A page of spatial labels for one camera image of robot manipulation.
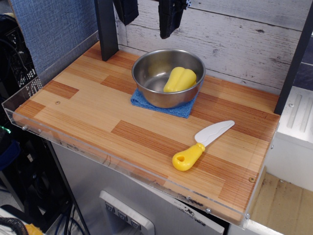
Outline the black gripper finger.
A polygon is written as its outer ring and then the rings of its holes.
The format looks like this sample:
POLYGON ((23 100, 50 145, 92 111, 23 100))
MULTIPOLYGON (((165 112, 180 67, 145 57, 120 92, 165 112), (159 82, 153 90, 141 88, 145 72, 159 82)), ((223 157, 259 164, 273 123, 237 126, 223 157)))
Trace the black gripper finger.
POLYGON ((113 3, 124 25, 130 24, 139 15, 137 0, 113 0, 113 3))
POLYGON ((166 39, 180 26, 184 3, 181 0, 159 0, 160 37, 166 39))

